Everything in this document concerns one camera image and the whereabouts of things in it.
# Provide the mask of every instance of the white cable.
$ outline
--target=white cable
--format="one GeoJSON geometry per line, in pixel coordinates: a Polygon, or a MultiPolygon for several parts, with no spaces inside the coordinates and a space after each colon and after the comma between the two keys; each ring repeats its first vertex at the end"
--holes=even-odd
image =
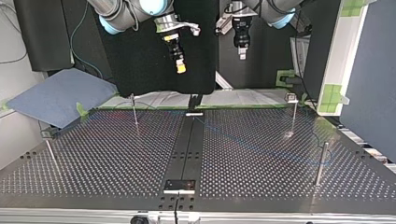
{"type": "Polygon", "coordinates": [[[0,1],[0,10],[3,12],[3,14],[6,16],[7,20],[9,21],[9,23],[11,23],[11,25],[14,27],[14,29],[18,32],[21,33],[21,30],[18,29],[17,25],[14,24],[14,22],[12,22],[11,18],[7,15],[7,13],[1,8],[1,7],[6,7],[8,9],[10,9],[15,15],[17,15],[17,11],[15,10],[15,8],[8,4],[5,3],[3,1],[0,1]]]}

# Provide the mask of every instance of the black panel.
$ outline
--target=black panel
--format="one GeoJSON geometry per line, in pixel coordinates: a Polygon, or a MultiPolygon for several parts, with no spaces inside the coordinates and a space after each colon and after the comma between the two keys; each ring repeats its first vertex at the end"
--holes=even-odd
{"type": "Polygon", "coordinates": [[[70,68],[70,45],[61,0],[15,0],[33,71],[70,68]]]}
{"type": "MultiPolygon", "coordinates": [[[[222,11],[229,1],[220,2],[222,11]]],[[[291,25],[277,30],[255,17],[249,33],[251,46],[245,61],[239,60],[238,49],[233,46],[233,29],[219,38],[219,72],[237,89],[273,88],[277,70],[293,68],[290,37],[296,32],[291,25]]]]}
{"type": "Polygon", "coordinates": [[[341,122],[396,162],[396,1],[372,3],[367,11],[346,92],[341,122]]]}
{"type": "Polygon", "coordinates": [[[318,99],[332,45],[341,0],[317,1],[312,17],[312,35],[304,70],[309,95],[318,99]]]}
{"type": "Polygon", "coordinates": [[[176,0],[175,11],[183,21],[199,23],[199,37],[182,32],[187,73],[178,75],[168,49],[156,34],[153,19],[119,35],[107,34],[97,21],[106,55],[121,96],[151,91],[209,94],[215,88],[217,38],[214,35],[219,3],[213,0],[176,0]]]}
{"type": "MultiPolygon", "coordinates": [[[[87,2],[81,0],[62,0],[62,2],[67,31],[69,36],[71,36],[81,21],[87,2]]],[[[94,18],[97,17],[98,15],[94,12],[94,9],[92,7],[88,8],[84,22],[74,36],[73,48],[81,59],[98,67],[104,79],[109,79],[111,77],[111,69],[107,61],[98,27],[95,23],[94,18]]],[[[77,68],[98,76],[97,72],[88,65],[82,66],[82,63],[77,62],[77,68]]]]}

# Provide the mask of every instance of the metal rod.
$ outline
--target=metal rod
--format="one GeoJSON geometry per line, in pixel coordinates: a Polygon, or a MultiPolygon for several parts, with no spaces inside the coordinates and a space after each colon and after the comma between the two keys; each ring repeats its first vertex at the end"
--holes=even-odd
{"type": "Polygon", "coordinates": [[[50,140],[46,140],[46,144],[47,144],[47,148],[49,149],[50,157],[51,157],[53,160],[55,160],[55,155],[53,154],[52,145],[50,144],[50,140]]]}
{"type": "Polygon", "coordinates": [[[297,104],[298,104],[298,102],[294,104],[293,123],[294,123],[294,121],[296,120],[297,104]]]}
{"type": "Polygon", "coordinates": [[[320,155],[320,164],[318,167],[318,173],[317,173],[317,177],[315,178],[315,186],[318,187],[320,186],[320,179],[321,179],[321,175],[323,173],[323,167],[324,167],[324,160],[326,159],[326,152],[329,148],[329,143],[324,143],[323,148],[322,148],[322,153],[320,155]]]}
{"type": "Polygon", "coordinates": [[[134,94],[131,95],[131,105],[132,108],[134,109],[134,124],[138,125],[139,122],[137,121],[136,108],[135,108],[136,102],[134,101],[134,94]]]}

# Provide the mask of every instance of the blue cloth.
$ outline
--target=blue cloth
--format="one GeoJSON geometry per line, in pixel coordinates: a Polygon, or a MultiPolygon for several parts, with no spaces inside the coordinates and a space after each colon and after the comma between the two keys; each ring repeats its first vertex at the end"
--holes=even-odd
{"type": "Polygon", "coordinates": [[[7,106],[34,119],[64,128],[80,117],[77,103],[91,110],[117,92],[116,86],[77,69],[63,70],[15,97],[7,106]]]}

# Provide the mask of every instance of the green tape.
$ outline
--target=green tape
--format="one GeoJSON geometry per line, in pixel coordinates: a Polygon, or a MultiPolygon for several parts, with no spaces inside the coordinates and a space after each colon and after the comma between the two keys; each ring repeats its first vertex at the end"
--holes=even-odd
{"type": "Polygon", "coordinates": [[[341,103],[341,85],[325,85],[319,112],[335,113],[338,104],[341,103]]]}
{"type": "Polygon", "coordinates": [[[7,106],[7,102],[2,102],[0,104],[0,110],[9,110],[9,107],[7,106]]]}
{"type": "Polygon", "coordinates": [[[81,117],[81,121],[85,121],[88,116],[90,115],[90,112],[88,112],[87,110],[84,109],[84,106],[77,102],[76,103],[76,108],[77,108],[77,112],[79,113],[79,116],[81,117]]]}
{"type": "Polygon", "coordinates": [[[359,17],[364,6],[364,0],[344,0],[341,17],[359,17]]]}
{"type": "Polygon", "coordinates": [[[294,70],[279,70],[276,75],[276,86],[277,87],[287,87],[292,88],[292,84],[286,84],[286,82],[281,81],[282,77],[295,77],[294,70]]]}
{"type": "Polygon", "coordinates": [[[306,98],[308,97],[308,94],[304,92],[303,96],[301,97],[300,105],[305,105],[306,98]]]}

